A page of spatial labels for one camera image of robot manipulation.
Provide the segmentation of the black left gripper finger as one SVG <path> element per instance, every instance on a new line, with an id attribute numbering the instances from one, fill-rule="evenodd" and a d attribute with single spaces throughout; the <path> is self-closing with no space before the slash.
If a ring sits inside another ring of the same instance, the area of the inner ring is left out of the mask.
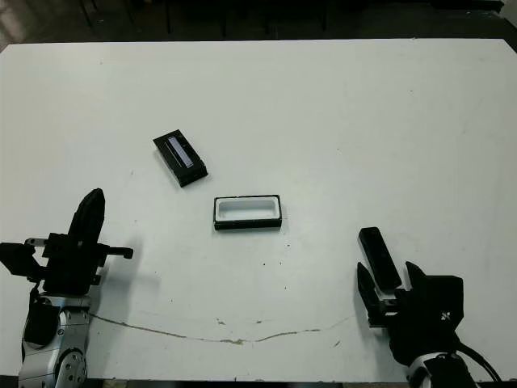
<path id="1" fill-rule="evenodd" d="M 103 190 L 101 188 L 92 190 L 85 201 L 83 237 L 88 242 L 96 243 L 104 222 L 105 198 Z"/>
<path id="2" fill-rule="evenodd" d="M 68 234 L 80 241 L 98 241 L 98 189 L 90 191 L 80 202 L 74 213 Z"/>

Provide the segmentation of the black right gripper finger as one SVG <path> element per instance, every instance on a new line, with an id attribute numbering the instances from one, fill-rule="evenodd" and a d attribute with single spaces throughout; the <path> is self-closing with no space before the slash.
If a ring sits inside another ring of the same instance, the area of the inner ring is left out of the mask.
<path id="1" fill-rule="evenodd" d="M 369 324 L 383 323 L 383 310 L 380 305 L 380 299 L 376 292 L 376 285 L 370 272 L 362 263 L 357 263 L 357 281 L 359 295 L 362 298 L 368 315 Z"/>
<path id="2" fill-rule="evenodd" d="M 412 292 L 425 292 L 427 289 L 427 275 L 416 264 L 406 261 L 406 271 Z"/>

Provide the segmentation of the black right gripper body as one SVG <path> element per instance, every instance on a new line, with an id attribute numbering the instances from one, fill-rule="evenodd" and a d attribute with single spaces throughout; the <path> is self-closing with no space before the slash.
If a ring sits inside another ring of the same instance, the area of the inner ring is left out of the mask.
<path id="1" fill-rule="evenodd" d="M 412 292 L 398 289 L 393 299 L 380 299 L 382 324 L 389 336 L 395 361 L 410 365 L 431 353 L 457 349 L 456 329 L 461 322 L 461 296 L 448 297 L 436 290 Z"/>

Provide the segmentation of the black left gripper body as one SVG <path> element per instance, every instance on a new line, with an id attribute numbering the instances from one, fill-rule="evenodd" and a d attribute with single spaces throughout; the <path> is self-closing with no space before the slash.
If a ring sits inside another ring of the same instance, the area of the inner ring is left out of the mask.
<path id="1" fill-rule="evenodd" d="M 70 234 L 51 233 L 47 238 L 29 238 L 28 247 L 42 247 L 47 260 L 40 266 L 35 259 L 29 260 L 26 278 L 43 281 L 47 293 L 86 295 L 92 285 L 98 285 L 101 276 L 97 270 L 104 266 L 109 255 L 131 259 L 130 247 L 111 247 L 99 242 L 87 241 Z"/>

